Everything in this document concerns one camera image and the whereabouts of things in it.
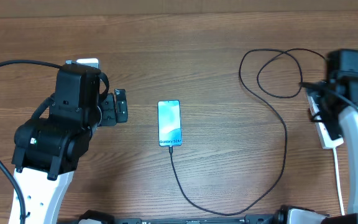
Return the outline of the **Samsung Galaxy smartphone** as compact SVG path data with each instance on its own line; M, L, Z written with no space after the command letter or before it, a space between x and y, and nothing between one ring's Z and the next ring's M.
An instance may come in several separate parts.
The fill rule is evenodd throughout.
M157 103L157 112L159 146L181 146L180 102L178 100L159 101Z

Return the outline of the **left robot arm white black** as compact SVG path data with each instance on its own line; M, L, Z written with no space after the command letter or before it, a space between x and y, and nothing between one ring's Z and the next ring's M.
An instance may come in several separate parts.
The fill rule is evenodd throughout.
M109 84L96 58L68 60L55 92L19 126L12 163L25 203L26 223L56 223L81 156L98 127L128 120L126 92Z

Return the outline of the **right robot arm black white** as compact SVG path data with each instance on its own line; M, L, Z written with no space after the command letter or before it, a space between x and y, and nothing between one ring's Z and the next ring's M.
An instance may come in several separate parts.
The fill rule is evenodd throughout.
M327 217L323 223L358 223L358 50L328 53L325 79L301 86L310 101L311 122L323 124L331 140L342 139L347 147L347 215Z

